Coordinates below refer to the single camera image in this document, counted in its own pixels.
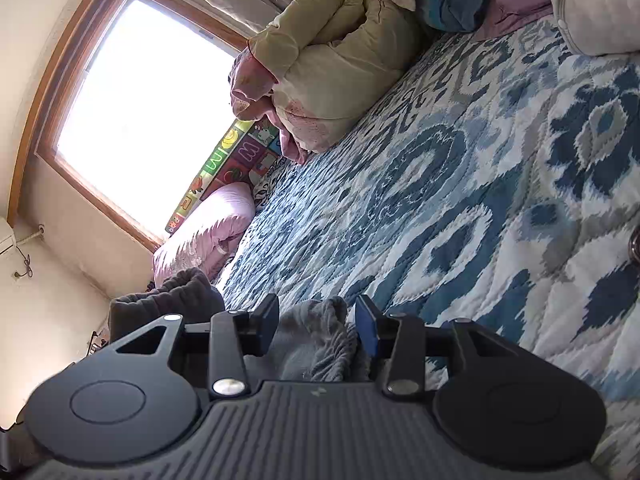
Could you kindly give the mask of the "grey fleece trousers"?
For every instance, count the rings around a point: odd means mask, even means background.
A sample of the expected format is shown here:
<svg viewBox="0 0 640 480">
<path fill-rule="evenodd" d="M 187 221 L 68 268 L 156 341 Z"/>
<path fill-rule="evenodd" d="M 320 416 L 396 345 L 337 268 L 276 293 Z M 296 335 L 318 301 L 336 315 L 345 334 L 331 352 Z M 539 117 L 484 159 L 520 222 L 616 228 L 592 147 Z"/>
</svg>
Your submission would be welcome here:
<svg viewBox="0 0 640 480">
<path fill-rule="evenodd" d="M 114 342 L 165 314 L 180 314 L 187 323 L 210 320 L 224 310 L 224 298 L 197 268 L 180 271 L 157 289 L 111 301 L 108 314 Z M 371 360 L 347 321 L 343 298 L 307 300 L 280 315 L 265 356 L 244 359 L 253 386 L 263 380 L 289 382 L 365 382 Z"/>
</svg>

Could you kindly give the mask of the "colourful alphabet foam mat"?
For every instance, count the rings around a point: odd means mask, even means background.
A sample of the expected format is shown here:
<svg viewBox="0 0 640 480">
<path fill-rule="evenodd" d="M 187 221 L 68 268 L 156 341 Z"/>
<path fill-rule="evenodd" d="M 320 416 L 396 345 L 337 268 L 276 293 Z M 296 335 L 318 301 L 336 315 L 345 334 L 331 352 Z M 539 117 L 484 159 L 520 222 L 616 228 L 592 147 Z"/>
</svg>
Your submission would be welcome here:
<svg viewBox="0 0 640 480">
<path fill-rule="evenodd" d="M 218 188 L 235 182 L 255 186 L 282 157 L 279 134 L 267 117 L 248 122 L 235 119 L 192 180 L 165 231 L 174 235 L 186 218 Z"/>
</svg>

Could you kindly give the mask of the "pink folded duvet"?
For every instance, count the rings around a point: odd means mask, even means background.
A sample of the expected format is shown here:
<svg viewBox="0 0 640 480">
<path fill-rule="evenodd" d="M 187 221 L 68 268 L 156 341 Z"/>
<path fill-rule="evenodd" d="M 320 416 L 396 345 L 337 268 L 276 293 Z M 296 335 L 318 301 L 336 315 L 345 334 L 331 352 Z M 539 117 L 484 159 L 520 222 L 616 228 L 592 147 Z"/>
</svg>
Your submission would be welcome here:
<svg viewBox="0 0 640 480">
<path fill-rule="evenodd" d="M 218 188 L 154 252 L 155 286 L 191 268 L 200 269 L 212 282 L 234 256 L 254 217 L 254 198 L 248 184 L 235 182 Z"/>
</svg>

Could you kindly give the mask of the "blue white patterned quilt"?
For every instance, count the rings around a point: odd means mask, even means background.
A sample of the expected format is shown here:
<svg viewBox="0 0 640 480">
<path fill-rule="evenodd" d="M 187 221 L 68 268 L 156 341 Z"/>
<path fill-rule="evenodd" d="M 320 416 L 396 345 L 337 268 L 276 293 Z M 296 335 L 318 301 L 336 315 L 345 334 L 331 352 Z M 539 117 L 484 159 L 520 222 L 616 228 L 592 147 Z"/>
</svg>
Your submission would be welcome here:
<svg viewBox="0 0 640 480">
<path fill-rule="evenodd" d="M 367 295 L 428 325 L 470 318 L 597 389 L 594 463 L 638 477 L 638 55 L 574 55 L 552 18 L 443 36 L 267 186 L 216 281 L 229 307 Z"/>
</svg>

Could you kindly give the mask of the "white air conditioner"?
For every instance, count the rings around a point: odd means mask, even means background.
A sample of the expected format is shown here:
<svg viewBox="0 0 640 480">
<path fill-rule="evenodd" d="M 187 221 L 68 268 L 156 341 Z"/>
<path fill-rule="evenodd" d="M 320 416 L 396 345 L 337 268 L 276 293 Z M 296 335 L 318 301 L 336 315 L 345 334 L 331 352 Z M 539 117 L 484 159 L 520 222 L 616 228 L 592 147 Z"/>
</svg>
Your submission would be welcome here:
<svg viewBox="0 0 640 480">
<path fill-rule="evenodd" d="M 16 247 L 16 238 L 12 226 L 5 218 L 0 218 L 0 256 L 4 256 Z"/>
</svg>

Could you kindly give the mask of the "cream pink heart duvet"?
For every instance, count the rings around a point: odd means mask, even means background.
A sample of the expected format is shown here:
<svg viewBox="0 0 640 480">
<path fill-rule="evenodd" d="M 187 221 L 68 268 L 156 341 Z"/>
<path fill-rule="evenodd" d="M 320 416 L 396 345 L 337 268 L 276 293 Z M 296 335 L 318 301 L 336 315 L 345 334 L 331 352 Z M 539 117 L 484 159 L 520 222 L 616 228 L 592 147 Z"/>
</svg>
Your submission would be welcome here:
<svg viewBox="0 0 640 480">
<path fill-rule="evenodd" d="M 268 118 L 303 164 L 340 142 L 418 54 L 414 15 L 390 0 L 293 0 L 229 75 L 233 114 Z"/>
</svg>

